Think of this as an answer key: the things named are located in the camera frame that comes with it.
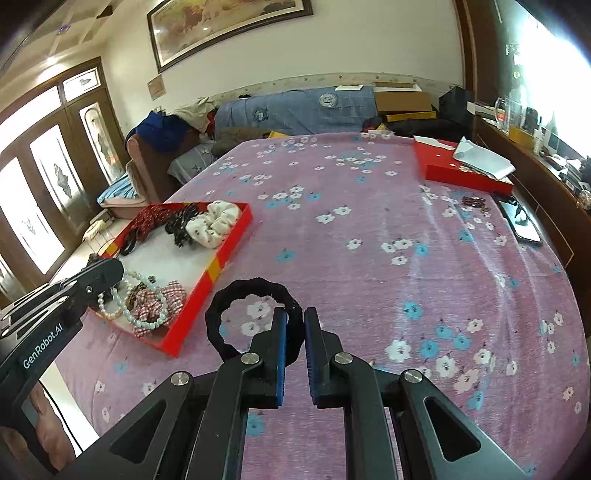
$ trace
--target bottle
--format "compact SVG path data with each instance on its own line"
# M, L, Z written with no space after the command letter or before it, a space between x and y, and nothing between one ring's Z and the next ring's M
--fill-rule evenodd
M542 145L544 144L544 131L542 130L542 120L538 128L534 131L534 154L540 155L542 152Z

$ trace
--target black hair tie bundle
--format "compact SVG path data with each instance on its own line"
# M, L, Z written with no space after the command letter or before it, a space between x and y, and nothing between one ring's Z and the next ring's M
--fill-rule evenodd
M172 217L166 222L164 229L170 235L174 235L175 245L182 247L185 242L189 245L193 243L193 239L187 233L186 226L188 221L191 218L195 218L199 213L199 205L197 203L190 203L174 212Z

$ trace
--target pearl necklace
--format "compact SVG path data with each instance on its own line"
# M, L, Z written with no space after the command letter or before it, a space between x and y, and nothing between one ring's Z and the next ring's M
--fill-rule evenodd
M154 330L154 329L160 327L165 322L166 317L168 315L166 297L162 293L162 290L160 289L160 287L152 287L151 286L152 282L150 282L148 277L144 277L143 275L140 275L139 273L137 273L134 270L130 270L128 272L125 272L124 275L127 275L128 277L134 278L136 280L139 280L140 282L143 282L147 286L148 289L152 290L156 294L156 298L159 299L160 302L162 302L162 311L160 311L160 315L158 316L158 320L156 320L155 322L141 322L140 320L136 320L133 317L131 312L125 306L125 301L127 300L129 292L131 291L129 281L127 281L127 280L122 280L122 282L127 286L127 292L126 292L126 296L124 299L121 299L121 297L119 296L119 292L117 292L117 289L115 287L111 288L111 294L113 295L113 300L115 300L115 302L117 303L117 306L118 306L117 310L115 310L114 312L108 313L106 311L104 295L103 295L103 293L99 294L100 312L109 320L114 320L117 317L119 317L121 315L121 313L123 313L126 320L136 327L146 328L146 329L150 329L150 330Z

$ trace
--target black hair tie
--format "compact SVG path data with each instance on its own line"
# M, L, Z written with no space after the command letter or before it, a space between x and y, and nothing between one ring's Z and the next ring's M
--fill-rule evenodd
M285 286L280 283L272 283L264 278L235 280L213 296L212 304L205 312L205 324L207 325L207 338L209 342L217 350L224 362L241 354L232 345L224 342L219 329L222 324L222 313L230 308L234 300L245 299L249 295L257 295L258 297L270 296L277 303L282 303L285 306L288 316L285 365L291 365L297 360L300 354L301 344L304 343L302 309Z

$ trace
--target phone screen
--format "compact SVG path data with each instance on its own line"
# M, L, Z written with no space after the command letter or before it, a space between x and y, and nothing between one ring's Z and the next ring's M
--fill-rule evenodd
M534 224L530 221L525 210L521 208L519 204L513 205L512 203L503 202L501 200L497 200L497 203L499 207L501 207L501 211L505 218L509 220L509 225L515 233L517 240L523 239L537 244L542 243Z

